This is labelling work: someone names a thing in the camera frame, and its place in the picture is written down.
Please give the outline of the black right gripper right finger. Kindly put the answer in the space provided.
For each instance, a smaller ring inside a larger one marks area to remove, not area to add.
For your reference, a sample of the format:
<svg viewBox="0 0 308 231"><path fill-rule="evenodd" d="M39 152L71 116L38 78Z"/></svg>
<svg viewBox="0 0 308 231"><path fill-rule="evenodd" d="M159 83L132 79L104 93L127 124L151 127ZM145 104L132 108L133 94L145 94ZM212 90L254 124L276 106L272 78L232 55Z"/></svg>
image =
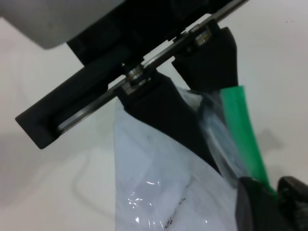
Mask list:
<svg viewBox="0 0 308 231"><path fill-rule="evenodd" d="M308 185L293 176L279 179L278 208L295 231L308 229Z"/></svg>

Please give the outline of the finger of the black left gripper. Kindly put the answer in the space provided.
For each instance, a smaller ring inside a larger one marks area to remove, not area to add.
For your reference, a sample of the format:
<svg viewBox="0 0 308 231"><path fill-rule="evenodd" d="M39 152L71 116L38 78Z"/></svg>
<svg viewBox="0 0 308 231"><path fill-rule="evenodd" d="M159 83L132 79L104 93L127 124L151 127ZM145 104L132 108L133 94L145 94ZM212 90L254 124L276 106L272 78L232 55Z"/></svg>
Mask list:
<svg viewBox="0 0 308 231"><path fill-rule="evenodd" d="M229 28L220 28L216 21L210 21L204 34L177 53L172 65L194 91L238 86L235 39Z"/></svg>
<svg viewBox="0 0 308 231"><path fill-rule="evenodd" d="M134 92L119 89L117 96L128 114L173 138L218 170L196 113L169 77L154 71Z"/></svg>

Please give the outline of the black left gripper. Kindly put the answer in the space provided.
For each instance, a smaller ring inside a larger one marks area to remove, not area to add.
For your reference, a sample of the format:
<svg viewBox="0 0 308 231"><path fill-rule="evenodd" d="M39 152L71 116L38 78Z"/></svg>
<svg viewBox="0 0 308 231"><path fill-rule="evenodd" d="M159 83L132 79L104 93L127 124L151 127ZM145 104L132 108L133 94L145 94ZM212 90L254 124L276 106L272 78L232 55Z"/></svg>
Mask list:
<svg viewBox="0 0 308 231"><path fill-rule="evenodd" d="M117 96L134 92L174 57L239 7L242 0L126 0L75 38L83 68L16 117L40 149Z"/></svg>

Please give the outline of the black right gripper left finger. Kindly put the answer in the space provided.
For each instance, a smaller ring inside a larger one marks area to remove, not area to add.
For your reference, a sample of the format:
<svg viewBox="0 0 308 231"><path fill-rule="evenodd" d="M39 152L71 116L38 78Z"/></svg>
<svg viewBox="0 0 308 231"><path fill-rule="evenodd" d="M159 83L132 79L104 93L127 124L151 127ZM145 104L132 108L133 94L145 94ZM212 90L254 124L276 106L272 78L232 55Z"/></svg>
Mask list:
<svg viewBox="0 0 308 231"><path fill-rule="evenodd" d="M239 178L235 220L239 231L281 229L281 216L266 184L250 177Z"/></svg>

